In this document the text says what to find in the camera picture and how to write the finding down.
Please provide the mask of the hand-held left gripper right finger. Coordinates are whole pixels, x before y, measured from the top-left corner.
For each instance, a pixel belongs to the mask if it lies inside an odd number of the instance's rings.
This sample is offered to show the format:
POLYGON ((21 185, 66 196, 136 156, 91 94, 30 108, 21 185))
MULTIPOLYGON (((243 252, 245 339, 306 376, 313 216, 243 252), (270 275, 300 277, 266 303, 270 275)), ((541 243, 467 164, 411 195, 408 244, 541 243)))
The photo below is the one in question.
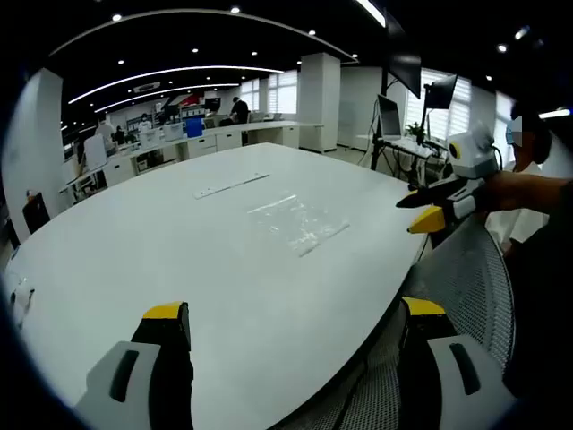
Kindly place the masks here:
POLYGON ((492 429, 516 403, 497 361, 445 310, 402 297, 399 342, 400 429, 492 429))

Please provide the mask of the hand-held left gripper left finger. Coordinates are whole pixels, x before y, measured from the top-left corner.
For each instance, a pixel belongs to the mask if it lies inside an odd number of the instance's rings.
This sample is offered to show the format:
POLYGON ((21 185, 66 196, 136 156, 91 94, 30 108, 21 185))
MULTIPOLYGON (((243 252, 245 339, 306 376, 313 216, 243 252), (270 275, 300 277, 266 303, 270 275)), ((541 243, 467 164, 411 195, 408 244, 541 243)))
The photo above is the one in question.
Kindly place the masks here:
POLYGON ((188 304, 148 310, 88 372, 74 407, 90 429, 192 429, 188 304))

